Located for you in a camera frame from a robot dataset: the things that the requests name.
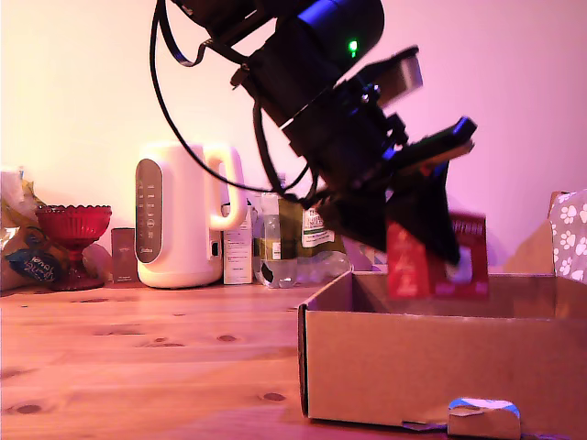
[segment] red glass bowl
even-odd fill
[[[69,251],[69,273],[51,286],[56,291],[82,291],[102,287],[104,282],[90,277],[82,261],[82,251],[108,228],[110,206],[48,205],[37,208],[42,231]]]

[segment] wood grain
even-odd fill
[[[303,417],[295,308],[315,290],[8,292],[2,438],[416,438]]]

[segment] pink wall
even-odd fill
[[[490,261],[500,264],[544,218],[554,190],[587,187],[587,2],[582,0],[383,0],[387,16],[375,61],[420,46],[425,87],[394,110],[412,139],[461,115],[480,126],[476,148],[449,174],[454,207],[485,212]],[[2,2],[2,163],[24,165],[50,204],[111,204],[112,226],[134,221],[140,145],[170,138],[150,84],[154,1]],[[204,31],[172,9],[193,56]],[[250,53],[266,27],[238,46]],[[213,53],[185,69],[159,51],[172,115],[192,139],[226,140],[249,183],[263,184],[250,123],[252,102]],[[266,124],[278,167],[304,166]],[[107,245],[108,237],[102,240]]]

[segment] kettle control panel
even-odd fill
[[[157,163],[143,159],[137,165],[136,238],[137,259],[151,263],[161,253],[163,218],[163,173]]]

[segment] open cardboard box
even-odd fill
[[[550,227],[530,240],[551,244]],[[587,438],[587,285],[554,276],[551,246],[524,246],[547,273],[493,274],[489,301],[392,301],[385,274],[348,272],[301,304],[305,415]],[[517,426],[491,410],[449,417],[459,398],[509,401]]]

